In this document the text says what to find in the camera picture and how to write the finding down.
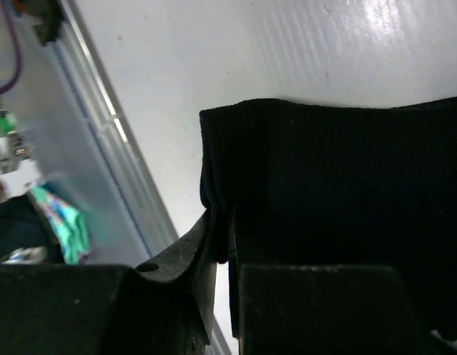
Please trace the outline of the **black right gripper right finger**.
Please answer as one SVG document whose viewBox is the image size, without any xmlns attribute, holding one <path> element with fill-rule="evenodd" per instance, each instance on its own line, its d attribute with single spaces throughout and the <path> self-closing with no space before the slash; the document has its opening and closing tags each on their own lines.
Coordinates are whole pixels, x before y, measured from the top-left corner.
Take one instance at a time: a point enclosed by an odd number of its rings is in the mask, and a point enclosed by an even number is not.
<svg viewBox="0 0 457 355">
<path fill-rule="evenodd" d="M 400 274 L 279 257 L 260 213 L 228 230 L 231 330 L 241 354 L 438 354 Z"/>
</svg>

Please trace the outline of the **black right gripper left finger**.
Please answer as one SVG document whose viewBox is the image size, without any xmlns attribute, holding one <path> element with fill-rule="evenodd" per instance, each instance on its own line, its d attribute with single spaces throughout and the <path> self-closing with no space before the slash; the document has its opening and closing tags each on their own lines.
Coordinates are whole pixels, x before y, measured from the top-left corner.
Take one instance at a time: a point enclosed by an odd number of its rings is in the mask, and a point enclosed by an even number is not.
<svg viewBox="0 0 457 355">
<path fill-rule="evenodd" d="M 0 265 L 0 354 L 203 354 L 217 248 L 203 214 L 136 268 Z"/>
</svg>

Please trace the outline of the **black sock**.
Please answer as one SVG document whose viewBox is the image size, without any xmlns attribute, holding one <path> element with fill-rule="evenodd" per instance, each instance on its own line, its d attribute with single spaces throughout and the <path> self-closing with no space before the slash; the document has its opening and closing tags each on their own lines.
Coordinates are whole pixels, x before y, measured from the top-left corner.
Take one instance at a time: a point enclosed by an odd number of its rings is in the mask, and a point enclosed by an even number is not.
<svg viewBox="0 0 457 355">
<path fill-rule="evenodd" d="M 457 340 L 457 97 L 390 109 L 254 99 L 200 112 L 200 199 L 289 264 L 400 270 Z"/>
</svg>

